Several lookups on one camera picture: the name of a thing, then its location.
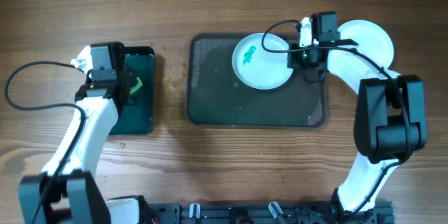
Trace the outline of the green yellow sponge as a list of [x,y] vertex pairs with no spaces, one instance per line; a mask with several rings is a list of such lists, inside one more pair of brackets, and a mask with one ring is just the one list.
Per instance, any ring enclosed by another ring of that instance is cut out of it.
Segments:
[[129,93],[133,95],[135,92],[137,92],[141,87],[143,86],[143,83],[140,79],[140,77],[136,77],[136,85],[130,88]]

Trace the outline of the pale blue plate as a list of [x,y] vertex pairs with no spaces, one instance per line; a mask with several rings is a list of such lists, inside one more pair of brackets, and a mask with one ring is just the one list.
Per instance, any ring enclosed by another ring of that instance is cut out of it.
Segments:
[[238,79],[259,90],[272,90],[288,81],[293,69],[287,67],[288,54],[268,52],[262,47],[263,33],[244,37],[232,54],[232,67]]

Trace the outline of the white plate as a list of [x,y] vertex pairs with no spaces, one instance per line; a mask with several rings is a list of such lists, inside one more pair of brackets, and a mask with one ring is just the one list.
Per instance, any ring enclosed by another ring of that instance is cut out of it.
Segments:
[[351,20],[342,24],[338,31],[342,39],[358,44],[358,52],[369,57],[377,65],[389,68],[395,50],[391,37],[377,24],[367,20]]

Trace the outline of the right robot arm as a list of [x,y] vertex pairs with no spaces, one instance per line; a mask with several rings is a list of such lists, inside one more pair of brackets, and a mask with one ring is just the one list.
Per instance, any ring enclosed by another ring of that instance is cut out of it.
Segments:
[[415,75],[390,71],[351,40],[292,45],[288,63],[325,70],[358,95],[353,138],[357,155],[345,181],[306,212],[328,223],[364,223],[380,213],[376,197],[392,172],[426,144],[424,87]]

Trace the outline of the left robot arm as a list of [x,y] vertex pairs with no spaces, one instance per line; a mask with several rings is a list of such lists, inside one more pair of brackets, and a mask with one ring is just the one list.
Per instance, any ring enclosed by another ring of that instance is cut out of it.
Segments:
[[26,223],[112,223],[109,206],[94,180],[106,139],[123,112],[132,88],[121,42],[88,46],[71,67],[87,80],[75,93],[71,124],[41,173],[25,176],[19,186]]

